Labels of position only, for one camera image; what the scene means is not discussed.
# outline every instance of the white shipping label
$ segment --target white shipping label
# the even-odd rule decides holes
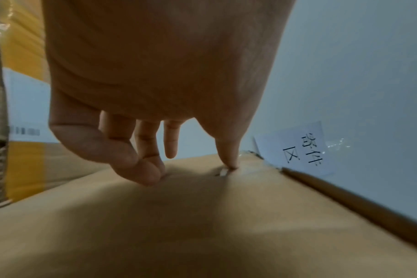
[[[48,127],[50,85],[3,68],[10,141],[58,143]]]
[[[324,142],[321,122],[254,137],[260,155],[271,165],[314,176],[325,176],[335,166]]]

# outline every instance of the white paper sign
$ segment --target white paper sign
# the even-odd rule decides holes
[[[254,137],[260,155],[271,165],[314,176],[335,171],[327,152],[321,122]]]
[[[58,143],[48,127],[50,85],[3,68],[10,141]]]

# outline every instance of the paper label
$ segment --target paper label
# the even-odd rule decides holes
[[[327,152],[321,122],[254,137],[260,155],[271,165],[314,176],[335,171]]]
[[[48,127],[50,85],[3,68],[10,141],[59,143]]]

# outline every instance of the skin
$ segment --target skin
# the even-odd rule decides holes
[[[165,174],[196,118],[236,169],[294,0],[44,0],[49,126],[128,180]],[[135,134],[137,151],[130,143]]]

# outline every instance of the cardboard box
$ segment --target cardboard box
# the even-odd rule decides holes
[[[338,202],[408,239],[417,224],[348,192],[252,154],[227,176],[216,155],[166,167],[150,188],[105,170],[0,209],[0,277],[417,278],[417,242]]]
[[[49,71],[39,0],[0,0],[0,61],[0,201],[16,202],[108,167],[48,140]],[[28,131],[38,133],[29,138]]]

